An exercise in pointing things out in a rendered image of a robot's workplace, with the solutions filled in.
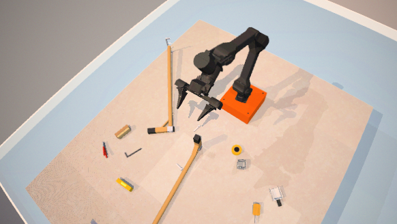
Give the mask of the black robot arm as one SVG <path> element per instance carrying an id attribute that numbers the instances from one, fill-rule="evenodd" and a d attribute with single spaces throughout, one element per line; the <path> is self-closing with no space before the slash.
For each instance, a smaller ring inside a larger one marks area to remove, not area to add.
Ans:
<path id="1" fill-rule="evenodd" d="M 234 80 L 233 89 L 237 92 L 235 100 L 246 103 L 251 95 L 250 77 L 254 70 L 259 53 L 269 44 L 269 37 L 258 30 L 249 27 L 240 36 L 230 42 L 224 42 L 211 50 L 201 52 L 194 57 L 194 65 L 205 75 L 216 80 L 223 66 L 228 66 L 235 55 L 248 45 L 249 53 L 238 79 Z M 207 81 L 207 80 L 206 80 Z M 188 89 L 197 94 L 208 94 L 211 86 L 201 80 L 200 76 L 192 79 Z"/>

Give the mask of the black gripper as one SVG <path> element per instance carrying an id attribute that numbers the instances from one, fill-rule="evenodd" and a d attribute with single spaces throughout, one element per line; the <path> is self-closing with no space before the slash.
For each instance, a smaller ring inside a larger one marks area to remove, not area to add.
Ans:
<path id="1" fill-rule="evenodd" d="M 203 73 L 201 73 L 201 75 L 199 75 L 199 76 L 201 77 L 202 81 L 205 82 L 207 80 L 206 82 L 208 82 L 210 85 L 212 85 L 211 87 L 214 86 L 215 81 L 211 77 L 209 77 Z M 188 94 L 186 91 L 192 92 L 193 94 L 197 95 L 198 97 L 202 98 L 203 100 L 206 100 L 207 102 L 209 102 L 209 104 L 206 104 L 203 112 L 199 115 L 197 121 L 201 120 L 203 117 L 205 117 L 209 112 L 211 112 L 213 110 L 217 110 L 217 109 L 221 110 L 221 108 L 223 106 L 223 103 L 221 101 L 219 101 L 218 99 L 216 99 L 214 97 L 210 98 L 208 96 L 209 94 L 204 94 L 204 92 L 203 92 L 204 96 L 202 96 L 202 95 L 200 95 L 200 94 L 198 95 L 194 91 L 188 89 L 190 84 L 188 84 L 185 81 L 182 81 L 181 79 L 177 79 L 175 81 L 175 85 L 178 86 L 176 88 L 178 89 L 178 92 L 179 92 L 178 101 L 177 101 L 177 109 L 181 106 L 186 95 Z"/>

